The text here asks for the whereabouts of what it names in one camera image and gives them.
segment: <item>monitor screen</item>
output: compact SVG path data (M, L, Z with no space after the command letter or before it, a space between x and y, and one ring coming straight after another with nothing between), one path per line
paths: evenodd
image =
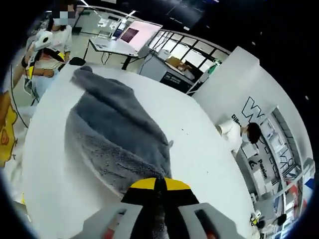
M134 21L123 32L119 39L128 43L137 52L139 52L147 41L160 30L160 28L160 25L155 25L149 22Z

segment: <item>gray blanket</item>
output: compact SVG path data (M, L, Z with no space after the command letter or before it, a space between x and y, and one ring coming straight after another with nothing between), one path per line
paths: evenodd
M107 184L124 194L140 179L171 177L167 138L131 88L88 66L71 81L86 93L70 111L65 133Z

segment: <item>black ceiling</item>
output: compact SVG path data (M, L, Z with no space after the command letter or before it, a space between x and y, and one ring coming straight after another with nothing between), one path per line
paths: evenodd
M314 155L319 156L318 130L314 128L318 102L315 70L318 13L311 4L288 0L117 0L117 4L87 0L87 3L126 13L136 10L135 16L163 24L164 29L186 32L230 51L241 46L251 52L293 100L305 122Z

